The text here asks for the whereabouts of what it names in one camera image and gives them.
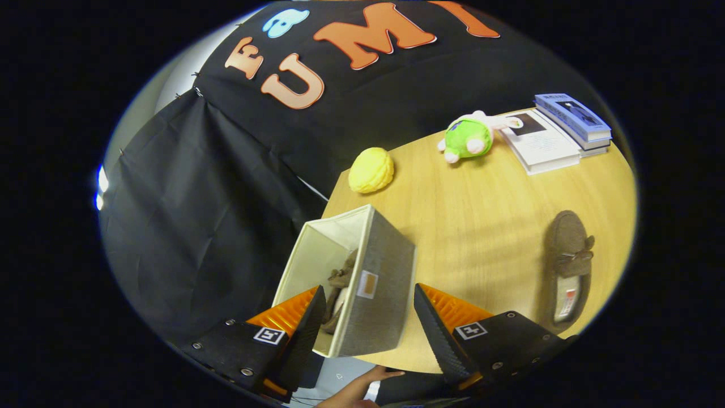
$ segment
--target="table surface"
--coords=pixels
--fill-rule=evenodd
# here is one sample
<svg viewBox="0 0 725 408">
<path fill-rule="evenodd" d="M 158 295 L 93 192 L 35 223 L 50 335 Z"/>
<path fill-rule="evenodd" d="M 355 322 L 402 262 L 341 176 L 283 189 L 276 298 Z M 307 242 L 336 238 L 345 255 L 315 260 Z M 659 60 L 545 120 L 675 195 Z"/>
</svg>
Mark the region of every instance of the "table surface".
<svg viewBox="0 0 725 408">
<path fill-rule="evenodd" d="M 539 322 L 544 232 L 557 213 L 572 210 L 596 239 L 589 298 L 559 336 L 580 333 L 615 290 L 634 239 L 637 188 L 619 149 L 612 143 L 578 165 L 529 176 L 499 134 L 485 156 L 455 165 L 436 148 L 443 137 L 440 131 L 392 150 L 392 183 L 369 195 L 353 192 L 349 170 L 342 172 L 323 218 L 372 204 L 418 246 L 415 282 L 493 314 L 516 310 Z M 410 302 L 399 347 L 356 358 L 441 372 Z"/>
</svg>

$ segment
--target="felt letter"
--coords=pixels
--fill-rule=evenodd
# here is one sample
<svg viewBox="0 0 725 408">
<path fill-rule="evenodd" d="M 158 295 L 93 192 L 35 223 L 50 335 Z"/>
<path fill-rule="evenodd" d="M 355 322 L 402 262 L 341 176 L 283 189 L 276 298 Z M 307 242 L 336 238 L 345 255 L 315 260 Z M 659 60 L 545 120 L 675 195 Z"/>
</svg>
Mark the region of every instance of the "felt letter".
<svg viewBox="0 0 725 408">
<path fill-rule="evenodd" d="M 250 58 L 252 55 L 259 52 L 259 49 L 253 45 L 247 45 L 252 42 L 252 37 L 244 37 L 239 40 L 239 44 L 234 47 L 234 51 L 231 52 L 229 58 L 224 63 L 224 68 L 235 67 L 241 72 L 246 74 L 246 79 L 254 78 L 257 70 L 260 69 L 260 65 L 264 60 L 261 55 L 257 58 Z"/>
<path fill-rule="evenodd" d="M 456 3 L 455 1 L 429 1 L 429 3 L 437 4 L 444 9 L 448 10 L 452 15 L 456 16 L 463 24 L 465 24 L 466 31 L 469 34 L 476 37 L 490 37 L 498 38 L 501 35 L 496 31 L 485 26 L 471 13 L 467 12 L 463 6 Z"/>
<path fill-rule="evenodd" d="M 288 55 L 279 65 L 280 71 L 291 71 L 307 83 L 307 92 L 298 94 L 279 81 L 279 75 L 272 74 L 262 84 L 262 93 L 270 94 L 279 102 L 292 109 L 305 109 L 312 106 L 322 96 L 325 84 L 322 78 L 299 61 L 299 55 Z"/>
<path fill-rule="evenodd" d="M 350 67 L 361 70 L 378 60 L 375 52 L 366 52 L 360 45 L 392 54 L 390 33 L 397 38 L 397 46 L 403 49 L 430 44 L 436 36 L 421 30 L 395 9 L 393 3 L 377 3 L 362 11 L 366 27 L 347 23 L 330 23 L 322 27 L 313 38 L 327 40 L 350 57 Z"/>
</svg>

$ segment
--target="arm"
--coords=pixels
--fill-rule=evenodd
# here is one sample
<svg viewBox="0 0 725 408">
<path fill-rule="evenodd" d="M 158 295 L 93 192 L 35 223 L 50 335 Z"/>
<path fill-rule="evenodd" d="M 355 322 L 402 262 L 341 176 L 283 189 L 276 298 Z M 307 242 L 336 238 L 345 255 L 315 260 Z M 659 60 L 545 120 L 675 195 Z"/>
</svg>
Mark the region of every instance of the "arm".
<svg viewBox="0 0 725 408">
<path fill-rule="evenodd" d="M 330 398 L 317 405 L 318 408 L 350 408 L 356 401 L 363 399 L 368 392 L 370 384 L 375 381 L 382 381 L 386 378 L 397 377 L 405 372 L 385 372 L 385 367 L 376 365 L 372 370 L 355 378 L 350 384 L 344 386 L 340 391 Z"/>
</svg>

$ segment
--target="fabric storage bin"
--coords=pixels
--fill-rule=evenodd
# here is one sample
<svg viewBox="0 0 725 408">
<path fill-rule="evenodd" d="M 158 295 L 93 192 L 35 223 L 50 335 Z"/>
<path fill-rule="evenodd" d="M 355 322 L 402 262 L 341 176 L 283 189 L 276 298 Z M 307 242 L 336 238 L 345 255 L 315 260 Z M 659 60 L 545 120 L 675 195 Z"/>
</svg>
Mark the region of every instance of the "fabric storage bin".
<svg viewBox="0 0 725 408">
<path fill-rule="evenodd" d="M 302 227 L 273 306 L 317 285 L 328 298 L 330 272 L 340 269 L 355 249 L 357 259 L 335 333 L 320 330 L 312 348 L 324 357 L 391 350 L 402 337 L 413 295 L 416 248 L 372 205 Z"/>
</svg>

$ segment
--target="yellow toy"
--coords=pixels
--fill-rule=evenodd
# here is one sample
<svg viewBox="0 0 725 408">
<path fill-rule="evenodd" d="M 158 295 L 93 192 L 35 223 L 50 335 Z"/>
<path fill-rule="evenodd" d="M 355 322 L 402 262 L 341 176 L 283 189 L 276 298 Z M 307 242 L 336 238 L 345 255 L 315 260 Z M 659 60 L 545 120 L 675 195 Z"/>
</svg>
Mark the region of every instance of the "yellow toy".
<svg viewBox="0 0 725 408">
<path fill-rule="evenodd" d="M 350 168 L 347 182 L 354 192 L 378 191 L 393 180 L 395 168 L 390 154 L 380 147 L 363 150 Z"/>
</svg>

